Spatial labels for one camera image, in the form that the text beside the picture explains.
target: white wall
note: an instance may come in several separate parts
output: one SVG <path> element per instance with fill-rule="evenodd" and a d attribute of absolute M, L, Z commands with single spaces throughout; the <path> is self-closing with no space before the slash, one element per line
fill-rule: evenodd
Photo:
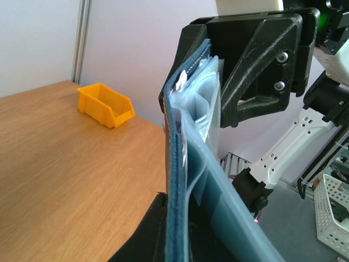
<path fill-rule="evenodd" d="M 172 66 L 180 31 L 198 17 L 217 15 L 216 3 L 221 13 L 227 0 L 94 0 L 81 84 L 105 83 L 130 97 L 137 114 L 161 125 L 158 94 Z M 278 3 L 269 1 L 270 8 L 278 8 Z M 310 85 L 322 71 L 314 60 Z M 292 94 L 286 112 L 222 129 L 219 154 L 231 151 L 256 161 L 288 130 L 302 105 L 303 100 Z M 328 138 L 320 140 L 325 144 Z M 284 177 L 290 181 L 298 177 L 320 148 L 311 146 L 307 159 L 298 161 Z"/>
<path fill-rule="evenodd" d="M 79 4 L 0 1 L 0 97 L 71 79 Z"/>

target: perforated basket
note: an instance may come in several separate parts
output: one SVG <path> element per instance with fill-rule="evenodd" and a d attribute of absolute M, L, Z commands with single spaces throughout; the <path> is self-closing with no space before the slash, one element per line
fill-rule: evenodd
<path fill-rule="evenodd" d="M 341 181 L 323 175 L 314 191 L 317 238 L 330 248 L 349 258 L 349 219 L 339 223 L 334 219 L 330 198 L 349 208 L 349 195 L 338 190 Z"/>

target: white basket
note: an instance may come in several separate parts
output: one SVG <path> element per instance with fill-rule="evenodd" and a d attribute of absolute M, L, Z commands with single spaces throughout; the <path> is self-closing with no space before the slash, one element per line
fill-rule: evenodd
<path fill-rule="evenodd" d="M 330 248 L 349 258 L 349 219 L 339 223 L 333 217 L 329 198 L 349 209 L 349 195 L 338 190 L 341 181 L 323 175 L 314 191 L 317 238 Z"/>

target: metal strip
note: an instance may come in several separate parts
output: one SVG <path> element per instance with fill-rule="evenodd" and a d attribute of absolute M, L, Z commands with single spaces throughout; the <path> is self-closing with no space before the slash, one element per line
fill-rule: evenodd
<path fill-rule="evenodd" d="M 81 81 L 83 59 L 85 57 L 89 18 L 91 14 L 91 5 L 92 5 L 92 0 L 80 0 L 79 18 L 77 22 L 76 42 L 75 42 L 75 51 L 74 51 L 74 58 L 73 58 L 73 68 L 71 71 L 71 80 L 72 82 L 77 84 L 80 84 L 80 81 Z"/>

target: gray floor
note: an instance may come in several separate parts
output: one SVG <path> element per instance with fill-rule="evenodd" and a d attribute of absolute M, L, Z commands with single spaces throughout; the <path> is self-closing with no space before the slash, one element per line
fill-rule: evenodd
<path fill-rule="evenodd" d="M 274 188 L 260 226 L 286 262 L 333 262 L 342 257 L 317 239 L 314 202 Z"/>

